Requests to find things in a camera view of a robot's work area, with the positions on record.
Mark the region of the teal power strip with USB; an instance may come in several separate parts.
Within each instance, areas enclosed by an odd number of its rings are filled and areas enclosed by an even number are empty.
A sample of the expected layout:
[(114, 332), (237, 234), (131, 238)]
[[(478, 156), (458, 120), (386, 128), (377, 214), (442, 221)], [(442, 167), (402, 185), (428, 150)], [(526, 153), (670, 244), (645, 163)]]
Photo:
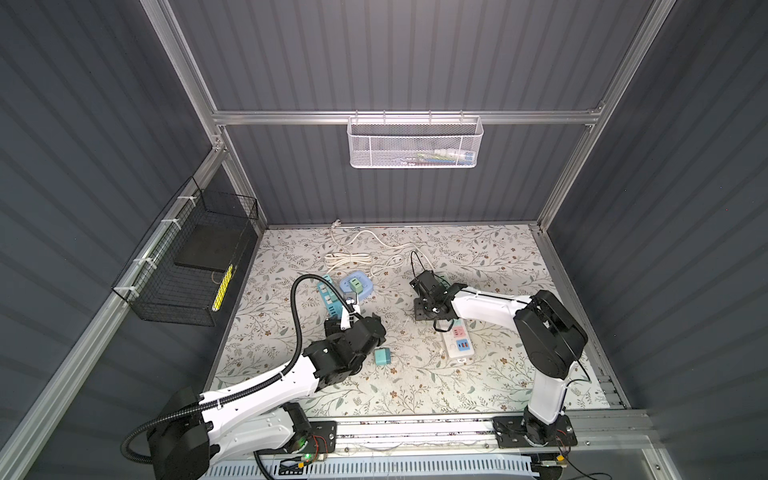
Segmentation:
[(345, 303), (336, 294), (333, 279), (329, 275), (324, 275), (323, 278), (323, 281), (317, 283), (317, 290), (326, 308), (327, 318), (340, 320)]

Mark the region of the white long power strip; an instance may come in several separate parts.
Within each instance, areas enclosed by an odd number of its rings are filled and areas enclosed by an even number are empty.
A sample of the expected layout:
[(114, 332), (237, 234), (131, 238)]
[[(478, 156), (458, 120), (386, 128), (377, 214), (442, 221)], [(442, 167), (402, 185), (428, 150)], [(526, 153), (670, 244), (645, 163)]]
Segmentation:
[(446, 332), (441, 332), (447, 359), (452, 365), (471, 363), (475, 350), (463, 319), (455, 319)]

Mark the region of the blue square socket cube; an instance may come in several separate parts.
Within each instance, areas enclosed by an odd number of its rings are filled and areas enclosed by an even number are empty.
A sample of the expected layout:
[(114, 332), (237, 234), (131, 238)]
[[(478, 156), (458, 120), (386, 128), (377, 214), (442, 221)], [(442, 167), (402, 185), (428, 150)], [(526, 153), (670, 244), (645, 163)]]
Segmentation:
[(374, 291), (372, 280), (361, 270), (346, 275), (340, 280), (339, 286), (346, 296), (354, 294), (358, 303), (366, 300)]

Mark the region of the green plug cube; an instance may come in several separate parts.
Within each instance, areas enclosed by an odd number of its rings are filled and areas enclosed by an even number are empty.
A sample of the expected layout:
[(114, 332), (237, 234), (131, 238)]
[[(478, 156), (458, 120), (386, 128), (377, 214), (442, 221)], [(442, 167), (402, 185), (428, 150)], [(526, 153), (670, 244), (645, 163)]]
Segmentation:
[(358, 277), (351, 277), (348, 280), (348, 284), (350, 289), (355, 292), (357, 295), (360, 295), (364, 291), (364, 284), (360, 281)]

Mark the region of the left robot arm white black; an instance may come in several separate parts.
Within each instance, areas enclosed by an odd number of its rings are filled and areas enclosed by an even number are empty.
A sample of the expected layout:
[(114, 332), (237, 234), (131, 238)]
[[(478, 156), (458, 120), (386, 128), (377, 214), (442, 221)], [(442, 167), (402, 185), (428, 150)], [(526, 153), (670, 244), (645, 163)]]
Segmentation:
[(158, 417), (126, 435), (121, 455), (150, 465), (157, 479), (198, 479), (211, 465), (243, 453), (301, 450), (312, 430), (300, 400), (358, 374), (386, 339), (379, 315), (346, 304), (338, 330), (306, 343), (296, 299), (306, 280), (325, 279), (302, 274), (291, 286), (296, 345), (286, 363), (224, 389), (177, 391)]

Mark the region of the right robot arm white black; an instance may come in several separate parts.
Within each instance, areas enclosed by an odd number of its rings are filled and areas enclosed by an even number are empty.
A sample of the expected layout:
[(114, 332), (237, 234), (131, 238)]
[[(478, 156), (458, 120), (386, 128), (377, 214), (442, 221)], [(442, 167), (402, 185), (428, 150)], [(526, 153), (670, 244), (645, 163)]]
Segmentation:
[(517, 331), (536, 370), (523, 419), (531, 442), (542, 445), (565, 418), (563, 407), (572, 367), (579, 363), (588, 335), (555, 294), (532, 296), (487, 293), (464, 283), (445, 285), (432, 270), (410, 281), (417, 318), (479, 320)]

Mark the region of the teal plug cube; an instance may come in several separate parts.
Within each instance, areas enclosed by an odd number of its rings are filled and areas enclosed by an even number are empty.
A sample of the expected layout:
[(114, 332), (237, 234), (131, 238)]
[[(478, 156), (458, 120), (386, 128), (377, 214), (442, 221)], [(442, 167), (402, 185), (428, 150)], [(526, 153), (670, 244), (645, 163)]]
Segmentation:
[(391, 360), (391, 351), (389, 348), (377, 348), (374, 351), (374, 361), (377, 366), (387, 366), (390, 365)]

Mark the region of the floral patterned table mat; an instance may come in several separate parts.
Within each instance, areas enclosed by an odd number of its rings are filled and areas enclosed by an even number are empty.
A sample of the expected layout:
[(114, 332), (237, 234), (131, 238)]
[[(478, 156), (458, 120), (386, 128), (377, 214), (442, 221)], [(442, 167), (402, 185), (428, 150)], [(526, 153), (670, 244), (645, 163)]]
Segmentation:
[[(361, 270), (374, 291), (361, 303), (382, 318), (391, 364), (368, 360), (362, 371), (306, 400), (312, 417), (519, 411), (530, 398), (534, 368), (519, 335), (469, 321), (471, 363), (452, 365), (445, 322), (413, 315), (414, 275), (433, 269), (445, 282), (489, 293), (531, 295), (555, 285), (531, 229), (511, 226), (325, 227), (267, 232), (252, 264), (208, 388), (251, 379), (287, 362), (295, 348), (289, 294), (302, 274), (340, 281)], [(296, 296), (306, 341), (322, 338), (327, 316), (317, 286)]]

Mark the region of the yellow marker pen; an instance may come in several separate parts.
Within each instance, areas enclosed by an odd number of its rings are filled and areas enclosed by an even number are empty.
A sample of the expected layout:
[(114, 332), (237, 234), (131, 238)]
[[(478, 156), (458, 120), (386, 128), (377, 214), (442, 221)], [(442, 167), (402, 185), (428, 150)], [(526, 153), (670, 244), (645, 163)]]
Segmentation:
[(233, 264), (230, 264), (227, 267), (226, 271), (222, 276), (221, 281), (218, 284), (218, 290), (216, 292), (213, 303), (211, 305), (212, 312), (218, 312), (221, 309), (221, 306), (223, 305), (224, 299), (228, 291), (229, 284), (234, 276), (234, 273), (235, 273), (235, 267)]

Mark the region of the pens in white basket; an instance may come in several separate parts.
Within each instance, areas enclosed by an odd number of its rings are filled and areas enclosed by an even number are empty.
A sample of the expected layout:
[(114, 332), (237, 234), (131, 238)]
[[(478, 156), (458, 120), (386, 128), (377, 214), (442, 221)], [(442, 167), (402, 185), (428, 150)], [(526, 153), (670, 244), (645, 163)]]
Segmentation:
[(395, 162), (405, 166), (473, 168), (476, 165), (476, 153), (471, 150), (452, 148), (407, 152), (405, 156), (396, 158)]

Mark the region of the black flat pad in basket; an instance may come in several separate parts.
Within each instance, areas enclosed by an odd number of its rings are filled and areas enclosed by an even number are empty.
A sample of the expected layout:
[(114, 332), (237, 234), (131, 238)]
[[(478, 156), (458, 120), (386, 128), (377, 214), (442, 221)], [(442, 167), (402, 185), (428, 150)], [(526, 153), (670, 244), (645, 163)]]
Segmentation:
[(196, 225), (174, 257), (179, 267), (224, 273), (239, 261), (247, 244), (244, 230)]

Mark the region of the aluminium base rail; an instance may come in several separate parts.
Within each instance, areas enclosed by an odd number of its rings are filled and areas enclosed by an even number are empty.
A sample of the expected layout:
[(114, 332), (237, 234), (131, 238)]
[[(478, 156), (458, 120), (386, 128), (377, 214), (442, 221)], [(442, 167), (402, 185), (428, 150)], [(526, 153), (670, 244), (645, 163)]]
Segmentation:
[(362, 452), (490, 449), (559, 452), (578, 449), (642, 449), (659, 442), (640, 410), (576, 410), (532, 440), (522, 414), (431, 414), (305, 419), (278, 408), (242, 421), (226, 433), (211, 423), (185, 421), (195, 440), (210, 448), (210, 462), (239, 460), (256, 451), (310, 457)]

